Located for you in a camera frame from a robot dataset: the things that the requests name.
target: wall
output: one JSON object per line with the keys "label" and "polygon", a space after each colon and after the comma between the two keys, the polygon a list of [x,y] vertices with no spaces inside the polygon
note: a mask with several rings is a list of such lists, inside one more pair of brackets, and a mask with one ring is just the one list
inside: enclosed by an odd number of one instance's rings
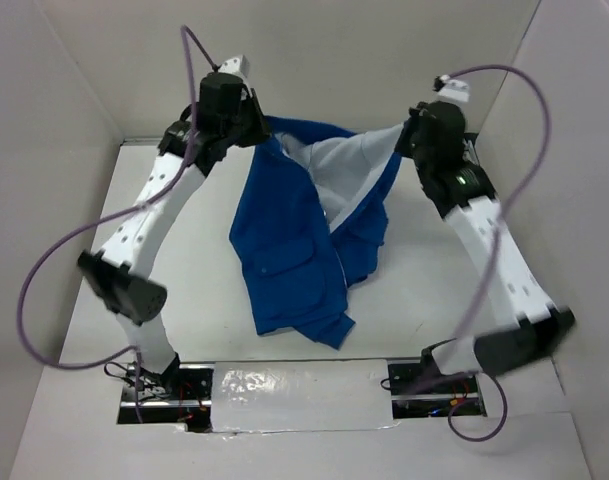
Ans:
{"label": "wall", "polygon": [[[216,61],[239,53],[264,111],[368,129],[400,121],[433,79],[510,62],[538,0],[42,0],[127,137],[160,137],[186,106],[179,26]],[[197,78],[208,72],[198,58]],[[479,128],[503,75],[474,80]]]}
{"label": "wall", "polygon": [[[593,476],[609,479],[609,5],[543,0],[515,64],[545,90],[554,132],[511,228],[537,276],[577,316],[556,361]],[[532,94],[507,79],[479,139],[500,192],[524,174],[540,137]]]}
{"label": "wall", "polygon": [[[30,0],[0,0],[0,480],[42,373],[16,340],[20,284],[51,243],[97,217],[121,141],[52,33]],[[71,242],[36,279],[27,323],[43,352],[59,351],[90,240]]]}

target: garment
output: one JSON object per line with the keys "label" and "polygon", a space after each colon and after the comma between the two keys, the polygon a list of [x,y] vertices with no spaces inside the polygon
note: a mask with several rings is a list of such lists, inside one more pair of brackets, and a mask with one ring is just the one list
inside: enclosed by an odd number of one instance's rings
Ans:
{"label": "garment", "polygon": [[229,239],[242,263],[258,335],[292,327],[339,349],[354,325],[347,288],[377,267],[384,198],[402,125],[354,134],[268,117]]}

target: white table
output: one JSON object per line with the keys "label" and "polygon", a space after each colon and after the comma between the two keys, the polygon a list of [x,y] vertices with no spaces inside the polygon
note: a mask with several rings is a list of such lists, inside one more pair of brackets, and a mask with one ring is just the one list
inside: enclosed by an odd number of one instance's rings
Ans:
{"label": "white table", "polygon": [[[122,148],[104,213],[130,205],[154,155],[154,147]],[[250,150],[233,151],[212,173],[178,218],[153,271],[152,278],[169,289],[165,325],[183,360],[408,357],[449,336],[477,274],[407,163],[387,200],[390,227],[380,268],[350,292],[349,314],[357,325],[342,349],[316,345],[295,332],[257,337],[239,262],[227,238],[250,155]],[[114,228],[101,228],[94,248]],[[485,309],[476,330],[490,328],[490,318]],[[83,285],[62,360],[97,359],[124,343],[115,320]],[[468,445],[441,419],[403,421],[383,430],[237,436],[190,434],[175,425],[116,425],[118,382],[108,380],[101,369],[76,374],[45,370],[12,478],[588,480],[550,361],[502,383],[511,414],[505,431],[488,444]],[[487,382],[481,388],[491,419],[462,422],[490,429],[499,403]]]}

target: gray fabric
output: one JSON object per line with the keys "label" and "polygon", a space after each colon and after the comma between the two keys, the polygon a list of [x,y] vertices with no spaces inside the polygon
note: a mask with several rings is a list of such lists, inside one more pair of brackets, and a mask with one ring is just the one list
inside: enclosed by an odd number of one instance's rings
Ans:
{"label": "gray fabric", "polygon": [[276,134],[284,154],[309,172],[331,231],[376,184],[393,154],[402,126],[311,145],[286,133]]}

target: blue fabric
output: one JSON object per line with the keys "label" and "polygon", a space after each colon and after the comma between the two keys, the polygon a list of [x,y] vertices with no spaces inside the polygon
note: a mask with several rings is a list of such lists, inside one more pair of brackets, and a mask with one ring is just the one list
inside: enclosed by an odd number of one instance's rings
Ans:
{"label": "blue fabric", "polygon": [[[269,117],[274,132],[304,144],[354,133],[334,125]],[[339,349],[354,326],[347,287],[375,271],[388,219],[384,198],[400,158],[331,235],[309,173],[275,137],[255,149],[229,239],[242,263],[258,335],[292,327]]]}

